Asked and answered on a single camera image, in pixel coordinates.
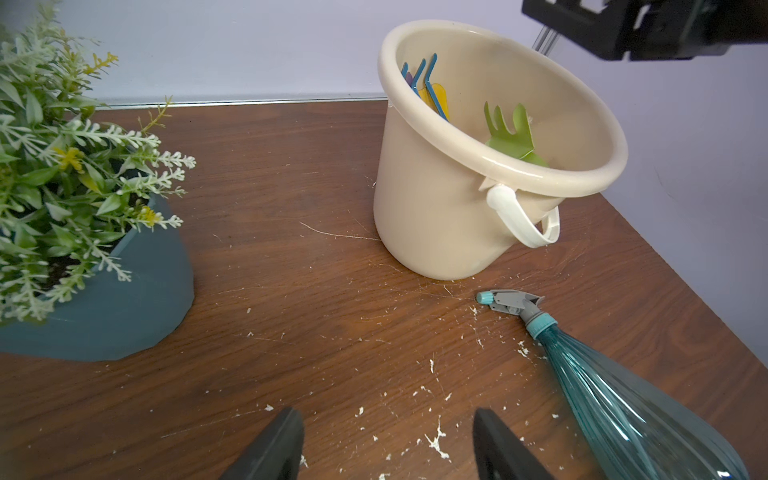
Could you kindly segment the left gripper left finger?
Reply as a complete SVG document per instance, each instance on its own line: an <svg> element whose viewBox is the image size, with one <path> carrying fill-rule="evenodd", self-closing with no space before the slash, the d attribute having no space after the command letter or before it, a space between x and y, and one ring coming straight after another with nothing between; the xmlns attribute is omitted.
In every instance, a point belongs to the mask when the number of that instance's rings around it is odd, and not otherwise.
<svg viewBox="0 0 768 480"><path fill-rule="evenodd" d="M296 480L300 471L305 428L301 413L286 407L221 474L220 479Z"/></svg>

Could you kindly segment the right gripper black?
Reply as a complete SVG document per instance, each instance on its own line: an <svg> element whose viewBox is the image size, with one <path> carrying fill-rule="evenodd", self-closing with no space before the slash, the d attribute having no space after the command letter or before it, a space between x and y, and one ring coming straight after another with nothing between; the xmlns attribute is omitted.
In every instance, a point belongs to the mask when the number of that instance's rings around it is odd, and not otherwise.
<svg viewBox="0 0 768 480"><path fill-rule="evenodd" d="M524 0L522 13L606 61L690 60L767 42L759 0L604 1L597 12L579 1Z"/></svg>

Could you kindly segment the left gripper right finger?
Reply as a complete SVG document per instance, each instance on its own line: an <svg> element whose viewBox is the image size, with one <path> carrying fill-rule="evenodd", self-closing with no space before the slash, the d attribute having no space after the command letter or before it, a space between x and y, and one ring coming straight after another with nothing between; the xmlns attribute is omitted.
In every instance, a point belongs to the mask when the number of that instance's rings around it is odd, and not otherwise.
<svg viewBox="0 0 768 480"><path fill-rule="evenodd" d="M472 438L479 479L554 480L493 410L475 411Z"/></svg>

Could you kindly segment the green rake wooden handle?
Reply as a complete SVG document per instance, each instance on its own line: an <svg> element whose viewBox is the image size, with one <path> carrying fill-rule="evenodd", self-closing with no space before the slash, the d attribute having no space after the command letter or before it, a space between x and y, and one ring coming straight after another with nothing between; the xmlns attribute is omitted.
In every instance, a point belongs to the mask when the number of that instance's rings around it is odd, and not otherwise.
<svg viewBox="0 0 768 480"><path fill-rule="evenodd" d="M509 157L529 164L548 168L548 163L535 153L535 144L525 106L517 104L512 113L514 131L511 132L506 124L500 106L491 112L489 103L484 104L484 115L490 138L485 145Z"/></svg>

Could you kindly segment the yellow shovel yellow handle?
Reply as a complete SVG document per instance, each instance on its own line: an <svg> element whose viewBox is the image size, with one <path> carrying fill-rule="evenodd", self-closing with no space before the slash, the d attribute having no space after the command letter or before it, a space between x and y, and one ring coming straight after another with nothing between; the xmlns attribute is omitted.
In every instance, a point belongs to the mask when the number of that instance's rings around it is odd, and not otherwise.
<svg viewBox="0 0 768 480"><path fill-rule="evenodd" d="M441 84L432 83L418 90L421 100L445 120L450 120L447 93Z"/></svg>

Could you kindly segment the blue rake yellow handle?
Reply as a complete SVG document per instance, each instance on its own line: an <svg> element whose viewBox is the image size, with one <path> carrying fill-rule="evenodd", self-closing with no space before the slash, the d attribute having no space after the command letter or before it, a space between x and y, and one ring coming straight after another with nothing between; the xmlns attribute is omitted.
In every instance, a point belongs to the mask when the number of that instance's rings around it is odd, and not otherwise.
<svg viewBox="0 0 768 480"><path fill-rule="evenodd" d="M406 73L410 72L413 75L413 83L412 86L409 87L418 97L418 90L429 86L432 83L435 83L432 81L431 77L433 74L433 71L438 63L438 54L433 53L432 56L429 59L423 59L414 70L412 70L409 66L408 62L404 62L401 67L401 75L405 80Z"/></svg>

